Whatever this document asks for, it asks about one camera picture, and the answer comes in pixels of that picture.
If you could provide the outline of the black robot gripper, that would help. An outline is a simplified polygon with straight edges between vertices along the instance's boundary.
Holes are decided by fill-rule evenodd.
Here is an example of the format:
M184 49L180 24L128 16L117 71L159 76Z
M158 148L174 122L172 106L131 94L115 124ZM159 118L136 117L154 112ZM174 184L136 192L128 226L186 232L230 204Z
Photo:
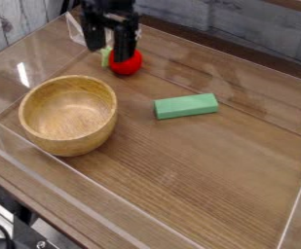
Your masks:
M113 29L113 61L124 62L134 56L135 25L139 15L135 0L79 0L80 25L87 48L95 52L105 46L104 26L119 24Z

